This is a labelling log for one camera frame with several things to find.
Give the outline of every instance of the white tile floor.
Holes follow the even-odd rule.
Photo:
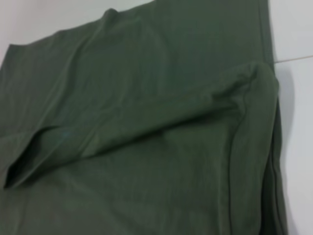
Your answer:
[[[150,0],[0,0],[0,64],[8,43],[25,44],[56,30]],[[290,235],[313,234],[312,0],[269,0],[284,146],[282,172]]]

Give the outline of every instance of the green t-shirt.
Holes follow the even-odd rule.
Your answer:
[[[0,235],[286,235],[266,0],[156,0],[11,45]]]

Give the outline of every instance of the folded garment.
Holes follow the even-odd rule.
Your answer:
[[[0,70],[1,235],[286,235],[266,0],[156,0]]]

